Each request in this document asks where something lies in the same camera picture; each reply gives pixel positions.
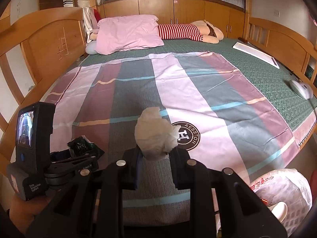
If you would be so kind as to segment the person's left hand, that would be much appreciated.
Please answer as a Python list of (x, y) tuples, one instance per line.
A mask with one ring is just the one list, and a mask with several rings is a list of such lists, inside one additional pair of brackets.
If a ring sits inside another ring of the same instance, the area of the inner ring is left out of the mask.
[(25, 235), (35, 217), (41, 213), (50, 201), (51, 198), (48, 196), (39, 196), (24, 201), (14, 194), (9, 213), (10, 220)]

